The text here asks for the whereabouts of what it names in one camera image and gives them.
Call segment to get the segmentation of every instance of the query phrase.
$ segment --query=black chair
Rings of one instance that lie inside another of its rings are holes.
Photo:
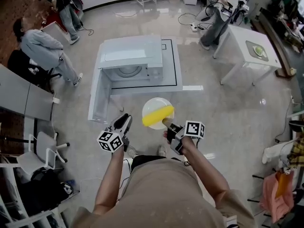
[[[50,80],[61,76],[61,74],[52,74],[53,68],[46,71],[39,66],[30,64],[29,61],[30,58],[22,50],[14,50],[8,60],[8,69],[32,84],[45,90],[48,89],[53,94],[54,91],[51,89]],[[38,68],[39,71],[36,74],[32,74],[29,70],[30,68]]]

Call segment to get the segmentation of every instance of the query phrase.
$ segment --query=white tape line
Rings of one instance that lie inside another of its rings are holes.
[[[187,90],[187,91],[189,91],[189,90],[204,90],[204,87],[201,85],[186,85],[186,86],[183,86],[182,87],[182,90],[184,91],[184,90]]]

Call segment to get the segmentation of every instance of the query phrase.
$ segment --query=white bowl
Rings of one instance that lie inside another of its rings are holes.
[[[144,116],[146,116],[146,115],[148,115],[148,114],[150,114],[150,113],[152,113],[152,112],[154,112],[154,111],[156,111],[160,108],[163,108],[167,105],[172,105],[172,104],[164,98],[156,97],[156,98],[153,98],[151,100],[148,100],[142,108],[142,117],[144,117]],[[167,117],[173,119],[174,118],[174,112],[170,116],[167,116]],[[158,123],[153,124],[149,127],[152,128],[152,129],[156,129],[156,130],[166,128],[166,126],[164,124],[162,124],[161,121],[159,121]]]

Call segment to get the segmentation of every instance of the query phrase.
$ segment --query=pink cloth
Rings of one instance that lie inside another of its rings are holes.
[[[292,194],[292,179],[294,172],[290,172],[290,181],[283,195],[276,198],[279,182],[276,175],[272,174],[264,178],[263,197],[261,207],[271,214],[272,223],[276,223],[283,215],[287,214],[294,206]]]

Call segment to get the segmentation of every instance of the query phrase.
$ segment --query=woman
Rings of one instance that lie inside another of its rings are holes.
[[[26,18],[17,19],[14,23],[13,30],[22,51],[44,70],[54,68],[66,81],[78,86],[83,74],[77,76],[62,44],[49,34],[31,28],[32,24]]]
[[[209,50],[211,44],[219,44],[220,36],[226,31],[228,24],[233,19],[232,17],[221,12],[222,6],[228,8],[229,3],[235,9],[238,6],[239,0],[211,0],[214,3],[215,20],[207,32],[199,39],[200,45]]]

